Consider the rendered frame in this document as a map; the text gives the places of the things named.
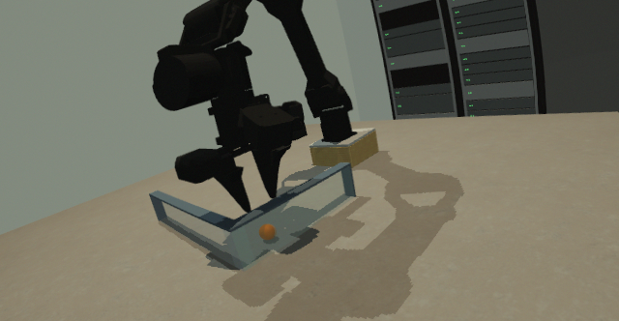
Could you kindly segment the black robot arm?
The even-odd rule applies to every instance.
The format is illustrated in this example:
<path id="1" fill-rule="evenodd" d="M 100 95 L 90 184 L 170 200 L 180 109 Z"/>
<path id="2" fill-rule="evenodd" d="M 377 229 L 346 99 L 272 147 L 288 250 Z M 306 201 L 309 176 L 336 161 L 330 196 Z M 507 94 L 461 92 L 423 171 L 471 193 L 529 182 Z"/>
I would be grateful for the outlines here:
<path id="1" fill-rule="evenodd" d="M 157 52 L 159 63 L 152 86 L 163 108 L 176 111 L 252 89 L 245 58 L 252 51 L 241 41 L 233 43 L 244 32 L 246 8 L 251 1 L 210 0 L 184 16 L 179 44 L 169 44 Z M 256 1 L 280 20 L 295 50 L 308 80 L 305 97 L 309 108 L 314 118 L 320 117 L 324 137 L 321 140 L 341 142 L 357 134 L 348 114 L 353 110 L 351 100 L 337 77 L 326 69 L 303 16 L 304 0 Z M 230 117 L 232 138 L 244 137 L 260 152 L 290 145 L 293 132 L 304 126 L 302 104 L 289 101 L 272 106 L 268 94 L 258 98 L 258 103 L 248 105 L 245 97 L 234 101 Z"/>

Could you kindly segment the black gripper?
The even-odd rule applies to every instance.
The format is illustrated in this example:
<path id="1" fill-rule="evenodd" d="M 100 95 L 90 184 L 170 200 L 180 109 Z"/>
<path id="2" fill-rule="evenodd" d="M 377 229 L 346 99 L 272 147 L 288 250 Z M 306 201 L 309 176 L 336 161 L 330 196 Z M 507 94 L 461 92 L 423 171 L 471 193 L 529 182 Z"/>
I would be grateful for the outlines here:
<path id="1" fill-rule="evenodd" d="M 234 101 L 242 97 L 246 98 L 247 105 L 259 101 L 258 96 L 253 94 L 253 89 L 210 100 L 212 107 L 207 109 L 209 115 L 215 116 L 219 133 L 216 143 L 222 147 L 197 149 L 181 155 L 176 158 L 175 169 L 179 180 L 193 184 L 215 178 L 239 203 L 244 212 L 248 213 L 251 211 L 251 204 L 242 179 L 243 167 L 236 166 L 234 158 L 251 151 L 266 191 L 271 198 L 276 198 L 280 159 L 290 149 L 291 144 L 260 152 L 244 137 L 233 139 L 230 117 Z"/>

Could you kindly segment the clear glass l-shaped low walls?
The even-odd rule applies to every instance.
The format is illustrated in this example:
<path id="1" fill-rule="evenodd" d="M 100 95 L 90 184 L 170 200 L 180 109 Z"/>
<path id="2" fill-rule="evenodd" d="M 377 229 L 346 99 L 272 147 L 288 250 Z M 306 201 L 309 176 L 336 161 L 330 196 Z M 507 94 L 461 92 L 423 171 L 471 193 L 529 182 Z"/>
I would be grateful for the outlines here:
<path id="1" fill-rule="evenodd" d="M 351 179 L 348 166 L 232 232 L 150 196 L 161 223 L 245 272 L 354 198 Z"/>

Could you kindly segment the clear l-shaped corner wall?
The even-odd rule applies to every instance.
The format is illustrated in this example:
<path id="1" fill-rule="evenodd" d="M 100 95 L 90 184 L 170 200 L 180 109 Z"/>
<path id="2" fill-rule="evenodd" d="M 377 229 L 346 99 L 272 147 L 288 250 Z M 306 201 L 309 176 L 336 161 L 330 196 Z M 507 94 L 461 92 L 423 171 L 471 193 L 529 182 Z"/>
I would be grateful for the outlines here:
<path id="1" fill-rule="evenodd" d="M 221 214 L 206 210 L 204 208 L 192 205 L 191 203 L 188 203 L 186 201 L 177 199 L 167 193 L 164 193 L 160 190 L 156 190 L 152 193 L 149 193 L 149 195 L 159 199 L 160 201 L 169 204 L 170 206 L 173 206 L 177 209 L 180 209 L 181 211 L 184 211 L 185 213 L 191 215 L 192 217 L 201 219 L 205 222 L 208 222 L 212 225 L 215 225 L 216 227 L 219 227 L 220 229 L 226 230 L 228 232 L 232 232 L 234 230 L 239 229 L 239 227 L 248 224 L 250 221 L 254 220 L 254 219 L 258 219 L 260 218 L 262 215 L 266 214 L 269 211 L 273 211 L 274 209 L 278 208 L 281 204 L 283 204 L 284 202 L 290 200 L 291 198 L 295 197 L 296 195 L 300 195 L 303 192 L 313 188 L 314 186 L 320 184 L 321 182 L 325 181 L 326 179 L 332 177 L 333 175 L 337 174 L 338 172 L 342 171 L 344 168 L 350 166 L 351 169 L 351 175 L 353 176 L 353 172 L 352 172 L 352 167 L 351 167 L 351 163 L 350 162 L 341 162 L 335 166 L 333 166 L 332 168 L 322 172 L 321 174 L 313 177 L 312 179 L 304 182 L 302 185 L 288 191 L 288 192 L 284 192 L 283 194 L 277 196 L 276 198 L 274 198 L 273 200 L 265 203 L 262 206 L 258 206 L 256 207 L 254 210 L 243 214 L 242 216 L 236 218 L 236 219 L 230 219 L 226 216 L 223 216 Z M 151 198 L 150 196 L 150 198 Z"/>

